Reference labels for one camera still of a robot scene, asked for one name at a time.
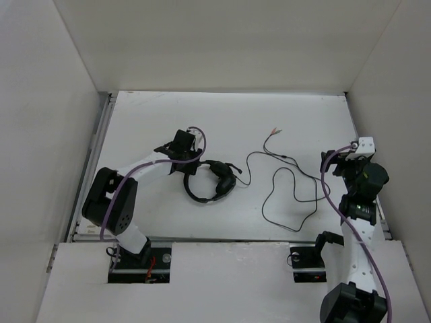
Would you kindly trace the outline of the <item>black headset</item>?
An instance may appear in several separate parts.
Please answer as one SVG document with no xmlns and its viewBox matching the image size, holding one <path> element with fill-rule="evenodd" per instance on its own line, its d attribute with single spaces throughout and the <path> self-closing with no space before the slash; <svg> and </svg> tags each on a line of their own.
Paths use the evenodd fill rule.
<svg viewBox="0 0 431 323">
<path fill-rule="evenodd" d="M 222 162 L 218 160 L 205 160 L 198 163 L 198 168 L 206 166 L 207 170 L 212 173 L 211 183 L 213 184 L 213 195 L 211 197 L 200 197 L 193 193 L 190 188 L 189 181 L 191 174 L 183 176 L 183 187 L 185 192 L 196 203 L 207 204 L 217 202 L 226 198 L 236 187 L 237 176 L 234 171 L 242 174 L 242 170 L 232 163 Z"/>
</svg>

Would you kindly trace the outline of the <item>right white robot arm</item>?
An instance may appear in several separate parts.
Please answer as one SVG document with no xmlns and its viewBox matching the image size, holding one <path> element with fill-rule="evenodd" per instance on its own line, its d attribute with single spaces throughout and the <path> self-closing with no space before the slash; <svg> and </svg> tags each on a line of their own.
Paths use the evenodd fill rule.
<svg viewBox="0 0 431 323">
<path fill-rule="evenodd" d="M 342 235 L 325 233 L 329 242 L 313 246 L 313 260 L 329 264 L 337 252 L 342 262 L 334 278 L 335 286 L 324 296 L 319 320 L 321 322 L 381 322 L 393 320 L 392 299 L 383 275 L 372 255 L 374 231 L 377 224 L 376 198 L 389 181 L 387 171 L 371 161 L 372 154 L 357 154 L 358 146 L 350 144 L 321 154 L 321 185 L 325 174 L 335 166 L 333 175 L 343 179 L 347 189 L 338 205 L 329 204 L 340 217 Z"/>
</svg>

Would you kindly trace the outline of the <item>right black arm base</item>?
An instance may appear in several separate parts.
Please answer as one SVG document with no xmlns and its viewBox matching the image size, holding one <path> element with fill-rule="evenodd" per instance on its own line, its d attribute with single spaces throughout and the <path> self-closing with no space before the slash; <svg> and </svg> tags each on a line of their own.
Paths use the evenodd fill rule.
<svg viewBox="0 0 431 323">
<path fill-rule="evenodd" d="M 293 269 L 295 283 L 326 283 L 327 274 L 321 252 L 326 244 L 343 246 L 341 235 L 324 231 L 319 234 L 314 244 L 290 246 L 286 262 Z"/>
</svg>

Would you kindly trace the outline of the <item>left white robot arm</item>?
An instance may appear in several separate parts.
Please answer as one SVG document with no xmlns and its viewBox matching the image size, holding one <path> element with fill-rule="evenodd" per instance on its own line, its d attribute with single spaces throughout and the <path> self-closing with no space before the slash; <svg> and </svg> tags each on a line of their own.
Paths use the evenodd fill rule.
<svg viewBox="0 0 431 323">
<path fill-rule="evenodd" d="M 108 241 L 104 235 L 108 231 L 118 252 L 123 251 L 133 265 L 145 266 L 150 261 L 152 242 L 133 222 L 138 187 L 175 172 L 195 172 L 206 146 L 204 132 L 189 127 L 178 130 L 173 140 L 134 164 L 100 168 L 85 199 L 82 216 L 100 228 L 100 241 Z"/>
</svg>

